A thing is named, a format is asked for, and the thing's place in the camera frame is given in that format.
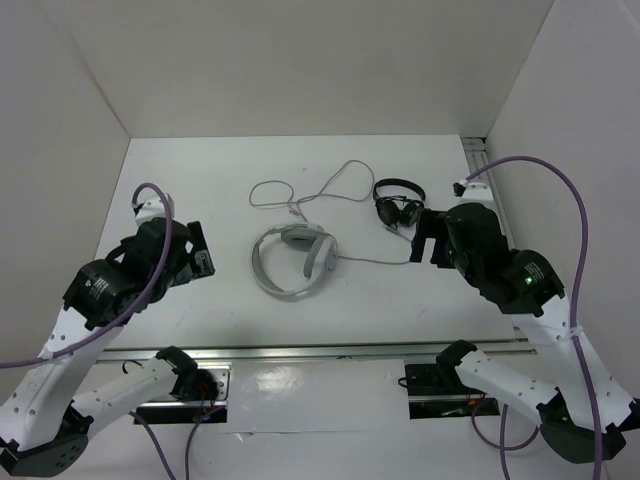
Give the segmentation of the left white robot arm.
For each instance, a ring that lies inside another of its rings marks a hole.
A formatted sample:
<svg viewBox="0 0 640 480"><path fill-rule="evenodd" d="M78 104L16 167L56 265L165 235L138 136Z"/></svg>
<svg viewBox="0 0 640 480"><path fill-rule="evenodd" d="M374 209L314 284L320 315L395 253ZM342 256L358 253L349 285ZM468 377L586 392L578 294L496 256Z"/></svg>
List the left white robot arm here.
<svg viewBox="0 0 640 480"><path fill-rule="evenodd" d="M78 391L133 315L160 301L170 288L213 273L200 224L164 218L141 223L106 258L82 266L63 296L41 363L1 407L1 466L7 474L61 474L90 439L152 399L214 402L219 393L215 377L175 346L102 387Z"/></svg>

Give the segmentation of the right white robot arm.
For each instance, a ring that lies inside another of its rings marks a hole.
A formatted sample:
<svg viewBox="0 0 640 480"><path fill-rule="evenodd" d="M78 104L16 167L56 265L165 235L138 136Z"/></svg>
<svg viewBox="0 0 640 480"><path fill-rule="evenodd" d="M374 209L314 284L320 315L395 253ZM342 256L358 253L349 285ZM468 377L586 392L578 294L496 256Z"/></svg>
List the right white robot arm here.
<svg viewBox="0 0 640 480"><path fill-rule="evenodd" d="M639 402L610 375L588 338L571 323L570 300L550 263L509 247L494 211L461 203L423 210L411 261L427 240L439 268L455 269L521 330L551 370L552 383L524 376L458 340L436 358L436 379L448 392L480 390L531 420L549 447L574 464L614 458L624 432L639 426Z"/></svg>

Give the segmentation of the black on-ear headphones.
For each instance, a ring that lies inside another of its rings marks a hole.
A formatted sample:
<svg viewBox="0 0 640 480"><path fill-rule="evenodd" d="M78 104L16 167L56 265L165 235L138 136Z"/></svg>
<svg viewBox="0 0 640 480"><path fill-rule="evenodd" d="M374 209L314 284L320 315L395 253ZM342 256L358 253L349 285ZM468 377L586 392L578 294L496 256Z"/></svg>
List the black on-ear headphones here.
<svg viewBox="0 0 640 480"><path fill-rule="evenodd" d="M416 194L418 198L408 198L406 195L381 196L378 190L385 187L404 188ZM427 195L424 189L414 182L399 178L386 178L374 184L372 198L378 218L386 227L396 230L399 226L411 228L416 224L425 207Z"/></svg>

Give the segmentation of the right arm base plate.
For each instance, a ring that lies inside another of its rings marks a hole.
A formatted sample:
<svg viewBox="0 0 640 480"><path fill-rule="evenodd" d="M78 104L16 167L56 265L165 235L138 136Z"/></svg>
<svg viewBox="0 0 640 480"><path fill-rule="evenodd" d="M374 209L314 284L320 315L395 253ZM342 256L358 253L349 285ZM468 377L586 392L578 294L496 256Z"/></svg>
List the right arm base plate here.
<svg viewBox="0 0 640 480"><path fill-rule="evenodd" d="M397 383L407 393L412 420L463 418L473 412L479 416L500 415L496 400L480 390L447 384L436 364L406 364L405 374Z"/></svg>

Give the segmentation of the white over-ear headphones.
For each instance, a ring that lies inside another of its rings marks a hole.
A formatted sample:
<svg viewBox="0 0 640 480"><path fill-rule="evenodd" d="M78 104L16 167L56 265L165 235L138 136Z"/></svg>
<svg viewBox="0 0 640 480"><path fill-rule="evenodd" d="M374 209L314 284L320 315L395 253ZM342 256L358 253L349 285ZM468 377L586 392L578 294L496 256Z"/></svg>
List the white over-ear headphones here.
<svg viewBox="0 0 640 480"><path fill-rule="evenodd" d="M291 253L296 253L301 280L293 289L278 285L266 269L262 253L267 240L279 240ZM256 284L268 295L284 301L297 301L312 295L335 269L337 260L336 238L320 225L307 222L270 227L256 238L250 253L250 267Z"/></svg>

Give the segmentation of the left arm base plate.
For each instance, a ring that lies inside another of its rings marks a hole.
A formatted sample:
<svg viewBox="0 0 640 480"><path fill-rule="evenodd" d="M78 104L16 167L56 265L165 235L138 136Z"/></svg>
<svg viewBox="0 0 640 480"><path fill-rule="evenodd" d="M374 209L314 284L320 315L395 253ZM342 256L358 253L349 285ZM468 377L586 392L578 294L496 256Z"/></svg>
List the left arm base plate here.
<svg viewBox="0 0 640 480"><path fill-rule="evenodd" d="M150 425L193 424L205 416L205 424L227 422L231 365L199 364L201 380L186 396L166 394L137 407L134 412Z"/></svg>

